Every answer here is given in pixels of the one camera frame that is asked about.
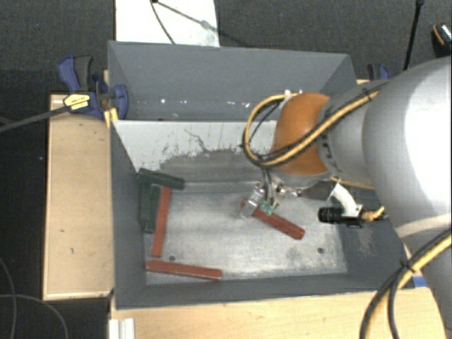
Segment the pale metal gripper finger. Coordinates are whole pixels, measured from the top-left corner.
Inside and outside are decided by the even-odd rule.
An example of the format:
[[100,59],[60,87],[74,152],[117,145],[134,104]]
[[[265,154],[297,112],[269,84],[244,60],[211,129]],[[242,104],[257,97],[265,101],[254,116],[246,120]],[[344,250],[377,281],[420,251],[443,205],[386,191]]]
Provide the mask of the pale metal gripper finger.
[[257,208],[258,208],[258,204],[256,202],[250,201],[250,200],[243,200],[241,202],[239,217],[241,219],[250,218]]

